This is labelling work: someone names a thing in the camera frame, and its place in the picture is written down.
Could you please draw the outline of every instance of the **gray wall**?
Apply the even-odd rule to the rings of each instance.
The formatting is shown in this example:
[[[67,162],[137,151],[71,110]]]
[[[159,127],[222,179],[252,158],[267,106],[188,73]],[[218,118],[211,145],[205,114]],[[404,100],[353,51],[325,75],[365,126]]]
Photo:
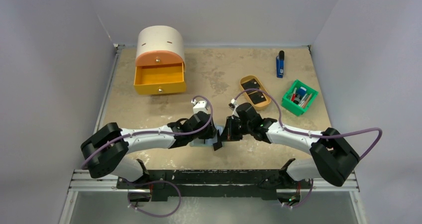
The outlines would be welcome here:
[[[169,25],[187,45],[309,45],[337,0],[92,0],[114,43]]]
[[[90,0],[0,7],[0,222],[57,223],[114,47]]]
[[[380,126],[357,177],[370,223],[421,223],[422,0],[339,0],[313,49],[332,124]],[[350,138],[362,153],[375,134]]]

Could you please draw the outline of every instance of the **table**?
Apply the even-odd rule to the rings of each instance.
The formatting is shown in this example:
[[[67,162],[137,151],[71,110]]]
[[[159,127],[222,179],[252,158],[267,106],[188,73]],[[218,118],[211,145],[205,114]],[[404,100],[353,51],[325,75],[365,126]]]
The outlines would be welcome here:
[[[180,94],[141,96],[133,87],[135,48],[123,49],[109,92],[102,125],[117,122],[119,127],[140,129],[166,125],[192,114],[194,95],[207,97],[214,108],[214,123],[224,126],[231,115],[228,104],[239,92],[239,81],[256,76],[280,103],[284,93],[299,79],[319,91],[309,110],[297,117],[282,108],[283,123],[310,130],[325,130],[330,121],[318,79],[307,47],[285,51],[284,78],[276,77],[275,58],[279,49],[254,48],[187,48],[185,80],[187,91]],[[246,99],[241,96],[239,103]],[[262,117],[278,117],[271,103],[260,111]],[[224,148],[185,146],[175,149],[150,149],[132,153],[148,169],[277,169],[290,158],[310,156],[279,144],[258,142],[250,135],[239,142],[227,142]]]

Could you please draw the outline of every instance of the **yellow drawer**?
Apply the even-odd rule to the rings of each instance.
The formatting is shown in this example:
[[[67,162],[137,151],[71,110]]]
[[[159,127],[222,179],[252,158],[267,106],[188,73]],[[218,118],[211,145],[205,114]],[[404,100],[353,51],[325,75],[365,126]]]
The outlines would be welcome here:
[[[185,92],[183,63],[136,66],[133,85],[140,95]]]

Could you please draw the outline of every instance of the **metal frame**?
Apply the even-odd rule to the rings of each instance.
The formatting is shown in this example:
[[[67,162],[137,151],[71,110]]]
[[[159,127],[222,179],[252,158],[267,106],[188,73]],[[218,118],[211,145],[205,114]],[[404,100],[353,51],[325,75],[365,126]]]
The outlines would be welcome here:
[[[108,100],[109,100],[109,93],[113,84],[114,75],[116,73],[117,65],[120,60],[121,52],[124,48],[131,48],[135,46],[125,46],[120,44],[115,44],[116,47],[116,55],[114,58],[114,63],[111,69],[110,77],[108,79],[107,87],[105,90],[105,94],[103,97],[103,102],[100,107],[100,112],[98,114],[98,118],[94,127],[94,133],[98,131],[100,128],[104,115],[106,113]],[[69,185],[67,198],[65,201],[65,205],[62,211],[62,215],[60,217],[59,224],[69,224],[73,210],[75,207],[75,202],[78,197],[79,192],[128,192],[127,189],[117,189],[117,177],[114,175],[107,175],[100,179],[93,179],[90,177],[89,172],[87,170],[74,170],[72,175],[72,180]],[[139,192],[139,193],[149,193],[149,189],[137,189],[137,190],[130,190],[131,192]],[[277,189],[277,193],[290,193],[295,192],[296,190],[293,189]],[[348,179],[344,182],[342,187],[335,187],[324,179],[315,179],[314,180],[314,188],[313,192],[349,192],[351,202],[353,203],[353,208],[356,214],[356,219],[359,224],[367,224],[365,211],[362,205],[362,200],[360,199],[359,195],[359,185],[356,179],[355,172],[352,172]]]

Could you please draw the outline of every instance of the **green plastic container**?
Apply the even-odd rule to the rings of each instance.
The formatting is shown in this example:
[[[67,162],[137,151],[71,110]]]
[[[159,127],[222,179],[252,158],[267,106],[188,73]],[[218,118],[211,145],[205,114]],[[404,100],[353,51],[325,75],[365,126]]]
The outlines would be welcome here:
[[[304,108],[300,107],[299,105],[293,103],[293,101],[288,99],[290,94],[293,93],[293,90],[295,88],[299,89],[300,87],[305,87],[306,93],[308,95],[312,94],[311,100],[308,102],[308,104]],[[316,90],[312,89],[311,87],[305,85],[300,80],[295,80],[293,82],[292,87],[290,87],[289,91],[287,91],[287,93],[284,94],[283,99],[281,101],[281,106],[284,107],[285,109],[287,109],[288,111],[292,112],[294,115],[301,116],[309,109],[309,107],[312,105],[312,103],[314,102],[317,95],[318,95],[318,91],[316,91]]]

